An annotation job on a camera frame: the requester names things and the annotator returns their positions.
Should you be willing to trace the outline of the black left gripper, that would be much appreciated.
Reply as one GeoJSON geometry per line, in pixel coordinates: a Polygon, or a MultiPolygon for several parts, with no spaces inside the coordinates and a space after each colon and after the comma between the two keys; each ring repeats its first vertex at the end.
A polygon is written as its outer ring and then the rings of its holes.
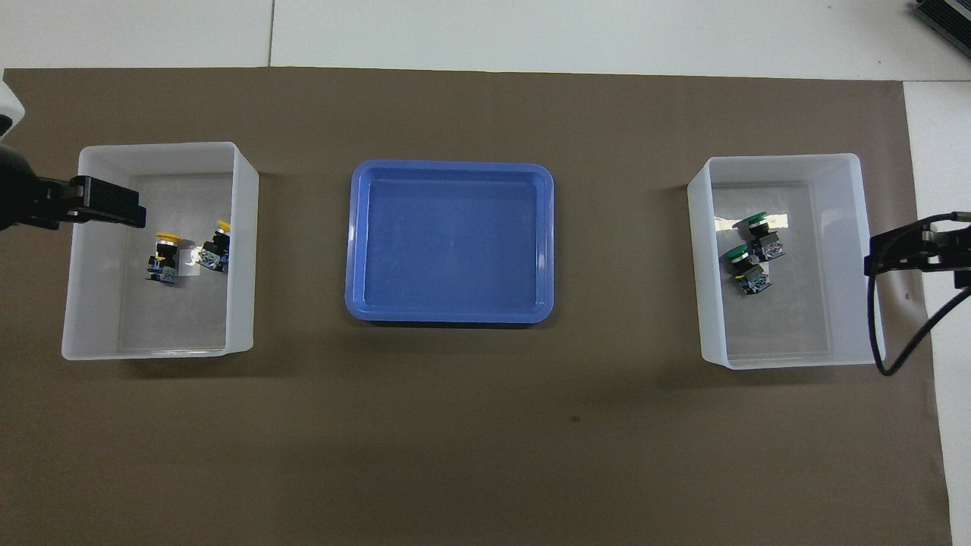
{"type": "Polygon", "coordinates": [[[90,176],[70,180],[70,214],[66,180],[40,177],[27,158],[1,146],[1,229],[16,224],[57,231],[63,222],[111,222],[145,228],[148,210],[139,191],[90,176]]]}

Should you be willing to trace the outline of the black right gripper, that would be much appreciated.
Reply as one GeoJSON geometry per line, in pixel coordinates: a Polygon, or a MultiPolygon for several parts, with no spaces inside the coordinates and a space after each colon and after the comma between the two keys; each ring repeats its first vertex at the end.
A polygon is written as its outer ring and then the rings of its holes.
{"type": "Polygon", "coordinates": [[[865,276],[880,275],[910,267],[916,262],[922,272],[951,271],[954,287],[970,287],[970,227],[938,231],[937,221],[912,222],[869,238],[865,276]]]}

